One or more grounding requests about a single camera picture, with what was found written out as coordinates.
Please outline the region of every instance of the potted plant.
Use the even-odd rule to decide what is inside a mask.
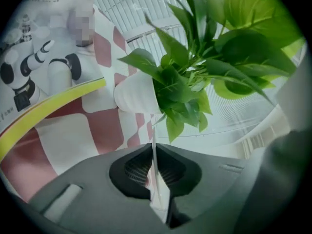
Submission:
[[[304,43],[280,0],[186,0],[188,7],[176,1],[181,8],[168,6],[183,26],[188,46],[157,28],[145,15],[167,54],[158,67],[143,49],[121,58],[142,72],[115,90],[122,110],[162,113],[160,120],[166,119],[170,142],[185,124],[200,132],[208,126],[205,113],[212,112],[205,88],[211,81],[223,98],[238,99],[257,92],[270,102],[263,89],[274,87],[271,81],[275,78],[295,72],[290,57]],[[222,30],[215,39],[218,23]]]

